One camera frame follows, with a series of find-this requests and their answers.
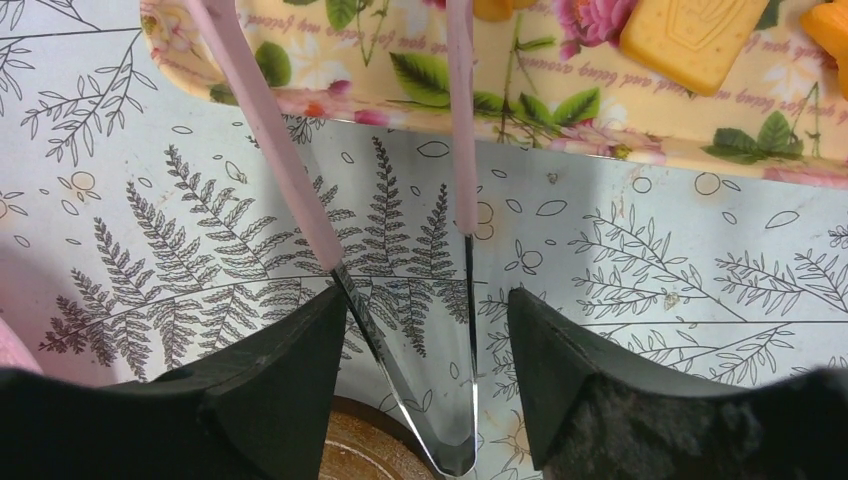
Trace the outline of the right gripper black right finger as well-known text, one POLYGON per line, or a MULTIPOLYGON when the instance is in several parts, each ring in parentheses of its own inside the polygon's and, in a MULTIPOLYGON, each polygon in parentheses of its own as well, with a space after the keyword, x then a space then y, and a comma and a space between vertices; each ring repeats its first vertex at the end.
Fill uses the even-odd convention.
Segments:
POLYGON ((843 479, 847 372, 745 389, 641 357, 523 288, 511 350, 534 468, 546 479, 843 479))

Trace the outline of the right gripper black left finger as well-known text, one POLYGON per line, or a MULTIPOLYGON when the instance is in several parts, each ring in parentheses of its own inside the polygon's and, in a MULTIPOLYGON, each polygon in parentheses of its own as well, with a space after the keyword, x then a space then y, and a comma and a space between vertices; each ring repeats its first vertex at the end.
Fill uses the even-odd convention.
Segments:
POLYGON ((1 372, 5 479, 315 479, 347 307, 331 287, 147 383, 1 372))

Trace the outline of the rectangular yellow biscuit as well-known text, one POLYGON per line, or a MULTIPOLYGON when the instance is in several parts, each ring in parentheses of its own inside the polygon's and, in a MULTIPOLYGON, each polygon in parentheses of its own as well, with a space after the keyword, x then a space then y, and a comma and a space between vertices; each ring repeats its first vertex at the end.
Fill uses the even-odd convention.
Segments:
POLYGON ((701 96, 721 88, 766 0, 643 0, 621 31, 628 58, 701 96))

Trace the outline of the orange flower cookie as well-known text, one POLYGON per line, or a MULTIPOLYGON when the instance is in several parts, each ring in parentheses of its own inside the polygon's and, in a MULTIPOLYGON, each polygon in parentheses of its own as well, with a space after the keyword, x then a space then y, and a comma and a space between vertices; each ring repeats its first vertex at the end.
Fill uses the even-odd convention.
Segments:
POLYGON ((505 22, 513 13, 534 6, 537 0, 473 0, 472 12, 476 19, 486 22, 505 22))

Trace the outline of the pink handled metal tongs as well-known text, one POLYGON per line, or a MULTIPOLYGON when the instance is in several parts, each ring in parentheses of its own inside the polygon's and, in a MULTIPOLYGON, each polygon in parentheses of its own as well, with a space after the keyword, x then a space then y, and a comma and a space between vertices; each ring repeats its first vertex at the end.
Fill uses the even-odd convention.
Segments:
MULTIPOLYGON (((385 335, 373 320, 344 265, 342 245, 312 187, 281 117, 278 103, 254 58, 241 29, 232 1, 189 1, 186 7, 214 60, 229 82, 245 119, 268 161, 287 206, 321 267, 341 288, 359 330, 412 433, 433 466, 443 475, 461 477, 475 467, 478 458, 478 382, 476 319, 470 317, 467 332, 459 341, 460 359, 467 361, 470 377, 460 409, 449 424, 459 430, 456 440, 441 437, 427 416, 410 409, 406 400, 414 389, 392 353, 385 335)), ((447 4, 449 95, 454 122, 454 145, 461 159, 454 166, 457 193, 457 226, 465 237, 465 287, 473 291, 473 229, 477 222, 474 140, 471 125, 471 4, 447 4)))

